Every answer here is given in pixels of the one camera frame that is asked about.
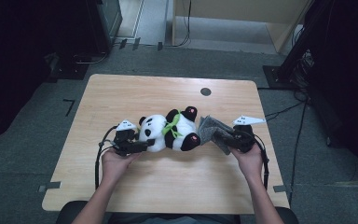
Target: black pants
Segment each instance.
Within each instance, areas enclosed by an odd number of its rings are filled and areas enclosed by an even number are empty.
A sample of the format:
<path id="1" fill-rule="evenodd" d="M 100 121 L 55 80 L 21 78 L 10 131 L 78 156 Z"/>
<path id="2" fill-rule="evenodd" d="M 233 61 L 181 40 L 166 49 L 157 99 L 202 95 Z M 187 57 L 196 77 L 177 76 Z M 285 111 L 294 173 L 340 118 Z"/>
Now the black pants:
<path id="1" fill-rule="evenodd" d="M 58 215 L 56 224 L 70 224 L 72 223 L 76 216 L 80 213 L 80 211 L 83 209 L 84 206 L 86 206 L 87 201 L 74 201 L 67 203 L 61 210 L 61 212 Z M 281 219 L 285 224 L 298 224 L 298 220 L 296 215 L 293 213 L 292 210 L 285 208 L 285 207 L 276 207 L 278 214 L 281 216 Z M 119 213 L 117 216 L 115 214 L 112 215 L 112 217 L 123 217 L 127 214 Z M 133 222 L 141 222 L 149 217 L 156 217 L 157 214 L 151 215 L 151 214 L 128 214 L 128 217 L 133 215 L 134 217 L 138 218 L 138 220 L 133 220 Z M 178 215 L 169 215 L 169 214 L 163 214 L 159 217 L 162 218 L 176 218 Z M 230 221 L 228 223 L 241 223 L 240 216 L 226 216 L 226 215 L 189 215 L 194 217 L 209 217 L 210 219 L 216 220 L 218 222 L 221 222 L 221 220 Z"/>

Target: human arm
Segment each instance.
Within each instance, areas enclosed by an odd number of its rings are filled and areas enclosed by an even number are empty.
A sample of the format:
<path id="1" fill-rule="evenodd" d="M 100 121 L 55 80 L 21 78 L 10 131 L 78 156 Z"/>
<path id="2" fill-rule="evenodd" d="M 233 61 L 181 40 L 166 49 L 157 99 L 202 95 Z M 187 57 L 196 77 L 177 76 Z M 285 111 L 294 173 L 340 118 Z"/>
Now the human arm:
<path id="1" fill-rule="evenodd" d="M 252 203 L 255 210 L 255 220 L 257 223 L 283 223 L 278 215 L 261 179 L 261 150 L 257 144 L 246 153 L 242 153 L 236 148 L 229 148 L 237 158 L 240 169 L 248 182 L 251 191 Z"/>
<path id="2" fill-rule="evenodd" d="M 128 157 L 121 157 L 112 148 L 103 154 L 103 178 L 100 187 L 97 188 L 73 223 L 102 223 L 103 215 L 118 180 L 131 162 L 139 156 L 140 153 L 134 153 Z"/>

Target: green bow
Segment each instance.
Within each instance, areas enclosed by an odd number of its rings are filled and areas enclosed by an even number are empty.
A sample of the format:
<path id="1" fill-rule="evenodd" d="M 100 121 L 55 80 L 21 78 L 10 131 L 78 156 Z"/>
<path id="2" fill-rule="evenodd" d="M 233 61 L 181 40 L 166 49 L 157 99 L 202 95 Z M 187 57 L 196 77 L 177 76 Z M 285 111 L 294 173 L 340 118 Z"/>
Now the green bow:
<path id="1" fill-rule="evenodd" d="M 179 132 L 174 131 L 172 128 L 179 122 L 180 118 L 180 110 L 177 110 L 178 113 L 173 117 L 173 121 L 171 123 L 167 123 L 165 127 L 162 129 L 162 134 L 165 135 L 167 132 L 171 131 L 174 138 L 178 136 L 182 136 Z"/>

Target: human hand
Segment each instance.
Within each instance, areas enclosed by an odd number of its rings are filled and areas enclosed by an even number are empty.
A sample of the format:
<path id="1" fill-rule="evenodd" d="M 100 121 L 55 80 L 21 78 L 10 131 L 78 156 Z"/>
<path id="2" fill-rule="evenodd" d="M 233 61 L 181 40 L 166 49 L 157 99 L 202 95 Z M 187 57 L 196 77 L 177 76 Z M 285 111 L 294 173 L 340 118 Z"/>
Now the human hand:
<path id="1" fill-rule="evenodd" d="M 119 156 L 113 148 L 103 154 L 103 179 L 101 184 L 114 186 L 126 172 L 129 165 L 136 160 L 141 153 L 133 153 L 127 157 Z"/>
<path id="2" fill-rule="evenodd" d="M 252 149 L 246 153 L 240 152 L 238 149 L 228 147 L 231 153 L 237 158 L 238 165 L 245 176 L 246 180 L 260 180 L 261 181 L 261 167 L 263 160 L 261 159 L 261 150 L 257 144 L 252 146 Z"/>

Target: panda ear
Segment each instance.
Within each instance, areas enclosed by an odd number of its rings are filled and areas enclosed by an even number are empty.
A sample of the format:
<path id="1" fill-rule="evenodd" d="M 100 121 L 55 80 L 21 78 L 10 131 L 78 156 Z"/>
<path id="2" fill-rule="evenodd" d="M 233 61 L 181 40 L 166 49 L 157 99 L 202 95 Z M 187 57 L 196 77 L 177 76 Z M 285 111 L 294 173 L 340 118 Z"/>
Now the panda ear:
<path id="1" fill-rule="evenodd" d="M 141 117 L 141 119 L 139 120 L 139 125 L 142 125 L 142 122 L 144 122 L 145 119 L 146 117 Z"/>

